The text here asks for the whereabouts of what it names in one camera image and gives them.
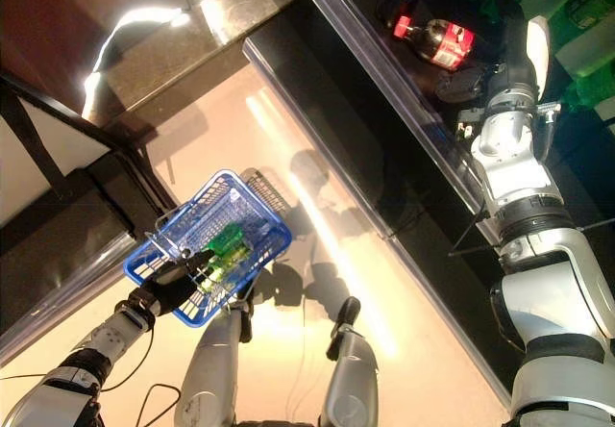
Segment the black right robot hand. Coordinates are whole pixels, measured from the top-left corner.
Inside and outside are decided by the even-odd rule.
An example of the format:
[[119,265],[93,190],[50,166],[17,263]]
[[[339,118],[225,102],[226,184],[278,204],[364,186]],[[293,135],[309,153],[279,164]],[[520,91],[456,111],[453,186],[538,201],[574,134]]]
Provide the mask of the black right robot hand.
[[500,45],[485,62],[441,75],[434,90],[438,100],[489,103],[514,89],[527,91],[533,103],[542,97],[550,63],[548,20],[542,15],[527,18],[515,0],[495,0],[495,4],[504,24]]

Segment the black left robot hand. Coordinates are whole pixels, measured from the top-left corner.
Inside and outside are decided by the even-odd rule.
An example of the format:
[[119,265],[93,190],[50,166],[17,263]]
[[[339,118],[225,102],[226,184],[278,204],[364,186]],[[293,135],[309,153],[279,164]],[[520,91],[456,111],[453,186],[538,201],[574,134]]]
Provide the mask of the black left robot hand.
[[197,288],[194,278],[214,256],[211,249],[186,259],[166,262],[128,298],[128,304],[152,316],[162,316],[180,307]]

